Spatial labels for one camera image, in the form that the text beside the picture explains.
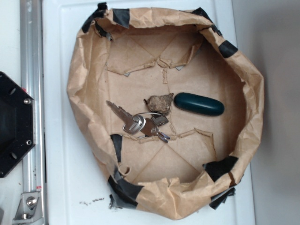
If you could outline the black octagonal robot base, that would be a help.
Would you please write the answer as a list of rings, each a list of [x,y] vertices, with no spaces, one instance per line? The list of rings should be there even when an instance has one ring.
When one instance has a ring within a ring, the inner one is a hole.
[[[1,72],[0,177],[5,178],[34,146],[34,99]]]

